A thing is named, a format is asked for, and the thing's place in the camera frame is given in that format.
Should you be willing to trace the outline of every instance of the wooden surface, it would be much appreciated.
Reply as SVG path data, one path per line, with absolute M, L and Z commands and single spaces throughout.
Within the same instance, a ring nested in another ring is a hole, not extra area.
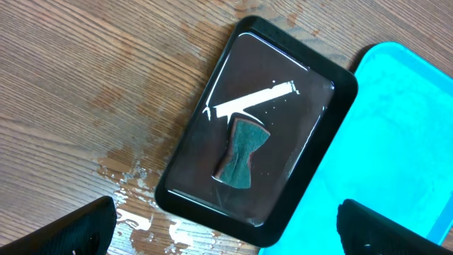
M 453 76 L 451 0 L 1 0 L 0 245 L 110 195 L 144 224 L 119 222 L 109 254 L 255 254 L 153 196 L 248 14 L 343 67 L 395 40 Z

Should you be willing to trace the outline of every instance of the black tray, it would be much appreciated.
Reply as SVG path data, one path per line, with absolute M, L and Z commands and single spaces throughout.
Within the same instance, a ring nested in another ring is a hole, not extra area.
M 298 157 L 294 169 L 288 176 L 284 187 L 272 210 L 260 224 L 250 224 L 237 217 L 222 213 L 215 208 L 203 205 L 189 195 L 178 195 L 166 187 L 166 180 L 182 150 L 182 144 L 190 139 L 188 130 L 194 125 L 195 119 L 205 108 L 205 102 L 210 95 L 217 77 L 222 71 L 230 49 L 239 35 L 252 33 L 279 51 L 291 57 L 294 61 L 315 71 L 322 77 L 332 81 L 333 95 L 328 107 L 317 120 L 316 128 L 312 130 L 308 142 L 304 145 L 302 154 Z M 309 185 L 318 165 L 328 146 L 335 136 L 346 113 L 357 95 L 357 81 L 353 74 L 343 69 L 329 59 L 310 49 L 303 43 L 280 30 L 273 24 L 257 16 L 248 16 L 238 22 L 220 57 L 205 91 L 188 123 L 176 150 L 165 170 L 156 189 L 156 202 L 170 213 L 179 215 L 193 222 L 200 223 L 235 238 L 244 240 L 259 247 L 274 244 L 282 235 L 292 213 Z

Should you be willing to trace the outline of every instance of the dark liquid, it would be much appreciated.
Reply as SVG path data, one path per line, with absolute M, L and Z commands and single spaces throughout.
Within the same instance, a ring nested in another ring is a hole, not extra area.
M 214 107 L 287 81 L 294 81 L 299 94 L 293 91 L 245 109 L 270 133 L 251 158 L 251 187 L 236 189 L 212 178 L 227 148 L 229 125 L 234 118 L 253 120 L 235 113 L 227 124 L 227 117 L 217 118 Z M 208 103 L 210 120 L 202 109 L 195 113 L 195 122 L 175 155 L 166 188 L 238 220 L 260 225 L 273 209 L 332 95 L 331 81 L 255 35 L 240 35 L 213 88 Z

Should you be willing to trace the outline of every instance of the blue plastic tray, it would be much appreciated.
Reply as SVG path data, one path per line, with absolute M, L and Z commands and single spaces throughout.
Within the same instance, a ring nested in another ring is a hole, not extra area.
M 352 198 L 441 244 L 453 220 L 453 80 L 394 43 L 373 47 L 359 93 L 280 241 L 260 254 L 344 254 Z

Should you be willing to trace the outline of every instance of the scouring pad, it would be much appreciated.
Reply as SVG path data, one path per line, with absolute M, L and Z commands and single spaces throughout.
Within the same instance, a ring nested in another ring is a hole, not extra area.
M 250 120 L 236 118 L 226 155 L 213 177 L 233 188 L 251 187 L 251 155 L 269 138 L 270 133 Z

